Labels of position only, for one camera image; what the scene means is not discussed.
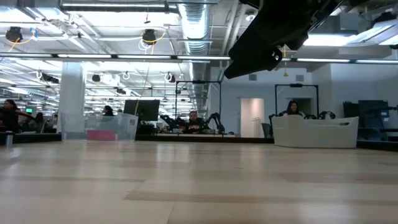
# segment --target ceiling vent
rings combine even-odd
[[[296,82],[304,82],[304,75],[296,75]]]
[[[249,75],[249,81],[257,81],[257,75],[256,74],[250,74]]]

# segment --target computer monitor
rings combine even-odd
[[[126,100],[124,113],[136,115],[141,121],[157,121],[160,100]]]

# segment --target man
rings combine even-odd
[[[198,118],[198,113],[196,111],[191,111],[189,112],[189,120],[185,129],[188,132],[200,132],[204,129],[209,129],[209,127],[203,119]]]

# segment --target black frame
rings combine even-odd
[[[302,88],[303,86],[315,87],[317,91],[317,117],[319,117],[319,86],[318,85],[304,85],[304,84],[275,84],[275,114],[278,114],[278,86],[289,86],[291,88]]]
[[[221,81],[199,81],[199,80],[197,80],[197,81],[176,81],[175,82],[175,119],[177,119],[177,97],[178,97],[178,94],[177,94],[177,92],[178,92],[178,84],[179,83],[192,83],[192,84],[206,84],[206,83],[208,83],[208,84],[212,84],[212,83],[217,83],[219,86],[220,86],[220,89],[219,89],[219,93],[220,93],[220,105],[218,106],[218,108],[219,108],[219,110],[218,110],[218,112],[219,112],[219,114],[220,114],[220,119],[221,119],[221,100],[222,100],[222,98],[221,98]]]

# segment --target white plastic bin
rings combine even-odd
[[[359,118],[303,119],[299,115],[272,118],[275,145],[311,148],[355,148]]]
[[[138,117],[60,114],[63,140],[127,141],[136,138]]]

